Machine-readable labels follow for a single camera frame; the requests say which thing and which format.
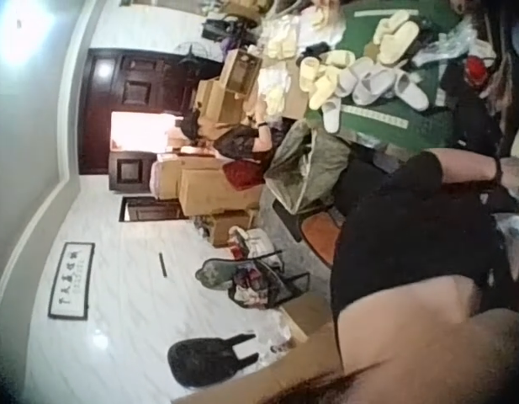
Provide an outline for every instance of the dark wooden door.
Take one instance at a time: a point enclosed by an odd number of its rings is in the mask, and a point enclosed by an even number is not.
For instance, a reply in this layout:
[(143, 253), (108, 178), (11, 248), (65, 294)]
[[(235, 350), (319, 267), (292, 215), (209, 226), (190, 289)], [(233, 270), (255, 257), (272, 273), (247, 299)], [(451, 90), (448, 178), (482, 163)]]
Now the dark wooden door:
[(149, 192), (155, 153), (112, 151), (109, 153), (109, 189), (127, 194)]
[(80, 174), (109, 173), (112, 112), (181, 116), (193, 102), (199, 80), (221, 72), (218, 62), (200, 59), (190, 69), (179, 63), (182, 58), (139, 50), (89, 51), (78, 122)]

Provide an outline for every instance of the green table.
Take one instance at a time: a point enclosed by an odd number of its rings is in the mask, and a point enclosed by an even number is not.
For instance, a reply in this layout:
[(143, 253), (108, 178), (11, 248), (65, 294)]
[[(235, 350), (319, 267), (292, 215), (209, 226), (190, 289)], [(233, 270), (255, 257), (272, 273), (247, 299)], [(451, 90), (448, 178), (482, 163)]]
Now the green table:
[[(399, 8), (413, 10), (413, 14), (430, 19), (445, 33), (459, 21), (458, 15), (451, 10), (446, 0), (356, 1), (342, 8), (347, 29), (336, 48), (350, 50), (357, 57), (363, 56), (364, 46), (373, 38), (379, 20), (388, 18), (384, 10)], [(410, 152), (445, 146), (453, 133), (453, 118), (448, 110), (434, 105), (439, 65), (430, 63), (417, 72), (423, 78), (419, 86), (430, 100), (429, 110), (419, 113), (398, 98), (381, 98), (376, 104), (360, 108), (354, 105), (351, 97), (347, 97), (343, 99), (340, 136), (344, 132), (356, 131)], [(315, 120), (319, 114), (309, 111), (307, 117)]]

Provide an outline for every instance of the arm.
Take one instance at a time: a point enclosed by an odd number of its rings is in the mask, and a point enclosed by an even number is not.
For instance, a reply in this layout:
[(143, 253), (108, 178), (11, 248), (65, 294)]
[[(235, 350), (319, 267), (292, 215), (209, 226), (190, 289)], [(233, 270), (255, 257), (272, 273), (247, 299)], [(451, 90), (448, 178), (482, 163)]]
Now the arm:
[[(258, 98), (256, 103), (256, 122), (261, 124), (265, 122), (267, 114), (267, 103), (264, 99)], [(253, 142), (254, 152), (268, 152), (273, 148), (273, 135), (268, 126), (261, 126), (259, 129), (259, 137)]]
[(491, 157), (470, 151), (431, 149), (442, 167), (443, 183), (490, 181), (496, 175), (496, 163)]
[[(431, 149), (442, 166), (443, 183), (491, 181), (496, 176), (494, 158), (454, 149)], [(503, 158), (501, 185), (508, 189), (519, 187), (519, 159)]]

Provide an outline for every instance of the cardboard box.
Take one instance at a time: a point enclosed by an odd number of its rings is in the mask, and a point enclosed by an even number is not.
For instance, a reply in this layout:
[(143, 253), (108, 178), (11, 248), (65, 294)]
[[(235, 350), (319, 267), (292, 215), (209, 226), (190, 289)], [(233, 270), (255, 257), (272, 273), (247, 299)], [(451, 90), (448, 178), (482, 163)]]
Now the cardboard box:
[(239, 226), (244, 230), (250, 229), (251, 220), (247, 210), (231, 210), (204, 218), (209, 229), (209, 242), (214, 247), (226, 247), (229, 238), (229, 230), (233, 226)]
[(240, 50), (231, 50), (225, 58), (220, 83), (225, 89), (247, 97), (261, 70), (262, 59)]
[(178, 198), (186, 216), (201, 216), (257, 208), (261, 192), (262, 185), (236, 191), (221, 169), (183, 169)]
[(305, 343), (312, 333), (332, 320), (328, 302), (312, 292), (288, 301), (281, 312), (296, 343)]
[(201, 111), (201, 115), (204, 115), (205, 107), (209, 103), (210, 92), (212, 91), (212, 85), (215, 80), (201, 80), (198, 85), (198, 92), (195, 94), (195, 101), (193, 106)]
[(180, 157), (176, 154), (158, 155), (155, 180), (156, 197), (160, 200), (178, 198), (183, 169), (219, 170), (223, 162), (213, 157)]
[(243, 104), (244, 99), (239, 98), (237, 93), (226, 90), (220, 82), (214, 81), (209, 101), (204, 106), (204, 116), (216, 123), (238, 124), (244, 118)]
[[(262, 60), (262, 67), (270, 67), (279, 63), (279, 61), (270, 59), (267, 56), (264, 56)], [(285, 94), (285, 109), (282, 112), (282, 116), (292, 120), (301, 120), (306, 115), (310, 98), (308, 93), (305, 93), (300, 89), (300, 69), (296, 66), (296, 59), (285, 61), (285, 65), (289, 76), (291, 77), (291, 85), (289, 91)], [(252, 94), (249, 97), (250, 101), (246, 104), (245, 108), (250, 108), (249, 104), (251, 104), (254, 99), (253, 92), (257, 93), (257, 85), (252, 90)]]

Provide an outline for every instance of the plastic wrap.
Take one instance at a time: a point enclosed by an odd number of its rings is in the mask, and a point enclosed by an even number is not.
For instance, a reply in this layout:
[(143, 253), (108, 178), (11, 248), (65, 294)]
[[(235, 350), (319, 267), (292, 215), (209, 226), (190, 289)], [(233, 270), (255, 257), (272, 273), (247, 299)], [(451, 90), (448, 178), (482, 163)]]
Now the plastic wrap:
[(469, 52), (477, 38), (478, 32), (472, 24), (472, 19), (467, 17), (448, 33), (445, 40), (433, 42), (416, 53), (412, 62), (416, 67), (420, 67), (433, 61), (458, 58)]
[(258, 44), (271, 59), (284, 60), (296, 57), (299, 43), (299, 17), (286, 15), (265, 21)]
[(257, 78), (257, 94), (267, 103), (266, 120), (269, 124), (279, 122), (285, 110), (285, 99), (291, 87), (291, 77), (284, 61), (264, 67)]

